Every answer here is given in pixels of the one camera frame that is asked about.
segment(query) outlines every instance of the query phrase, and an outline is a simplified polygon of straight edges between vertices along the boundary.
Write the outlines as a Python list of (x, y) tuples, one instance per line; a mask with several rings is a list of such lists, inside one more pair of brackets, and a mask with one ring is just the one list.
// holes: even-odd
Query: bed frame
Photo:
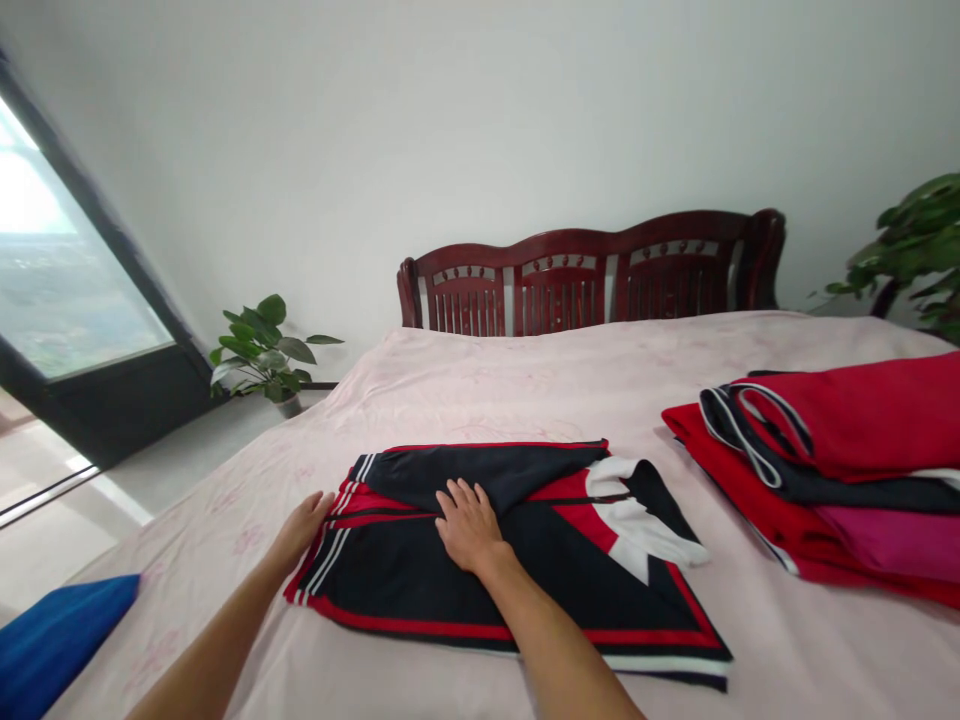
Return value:
[(400, 265), (403, 325), (424, 327), (423, 293), (431, 330), (506, 335), (509, 284), (510, 334), (518, 337), (608, 320), (775, 309), (784, 226), (774, 209), (755, 215), (693, 210), (620, 232), (552, 230), (509, 247), (447, 245)]

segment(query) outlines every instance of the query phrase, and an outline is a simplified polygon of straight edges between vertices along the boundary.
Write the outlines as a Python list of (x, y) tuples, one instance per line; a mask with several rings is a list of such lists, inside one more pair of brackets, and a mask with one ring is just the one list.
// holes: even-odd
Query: blue pillow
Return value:
[(37, 720), (137, 598), (139, 575), (54, 590), (0, 629), (0, 717)]

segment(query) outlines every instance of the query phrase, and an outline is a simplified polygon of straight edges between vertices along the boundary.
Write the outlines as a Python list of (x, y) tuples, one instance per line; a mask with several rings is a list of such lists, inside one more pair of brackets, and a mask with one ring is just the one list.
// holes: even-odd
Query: glass window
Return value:
[(0, 334), (47, 378), (172, 342), (2, 98)]

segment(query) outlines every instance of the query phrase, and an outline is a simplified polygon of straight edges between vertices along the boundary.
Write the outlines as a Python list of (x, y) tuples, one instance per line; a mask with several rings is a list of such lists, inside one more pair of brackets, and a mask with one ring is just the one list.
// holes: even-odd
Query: potted plant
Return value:
[(859, 300), (878, 278), (889, 278), (870, 311), (886, 317), (901, 292), (914, 280), (943, 273), (936, 282), (910, 295), (922, 299), (920, 319), (930, 332), (960, 345), (960, 173), (941, 175), (907, 195), (877, 219), (883, 230), (876, 240), (847, 261), (846, 282), (830, 283), (833, 295), (853, 294)]
[[(310, 373), (300, 368), (290, 369), (290, 359), (316, 365), (317, 359), (306, 343), (332, 345), (343, 340), (329, 335), (311, 335), (306, 339), (286, 337), (278, 327), (287, 317), (287, 304), (279, 295), (265, 298), (256, 310), (248, 307), (237, 315), (223, 311), (230, 321), (230, 335), (220, 336), (220, 347), (210, 353), (213, 376), (210, 378), (210, 394), (223, 392), (220, 381), (232, 370), (247, 377), (230, 388), (230, 395), (261, 393), (270, 400), (285, 418), (299, 415), (299, 392), (302, 383), (312, 382)], [(229, 350), (233, 357), (224, 358)]]

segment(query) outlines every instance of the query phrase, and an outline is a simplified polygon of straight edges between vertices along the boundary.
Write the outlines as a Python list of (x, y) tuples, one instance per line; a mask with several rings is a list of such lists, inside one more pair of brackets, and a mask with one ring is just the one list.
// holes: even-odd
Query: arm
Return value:
[(520, 648), (542, 717), (643, 720), (600, 653), (533, 581), (500, 535), (479, 485), (447, 481), (437, 493), (445, 519), (437, 530), (450, 558), (490, 593)]
[(320, 492), (297, 506), (264, 558), (127, 720), (224, 716), (270, 603), (316, 537), (334, 497)]

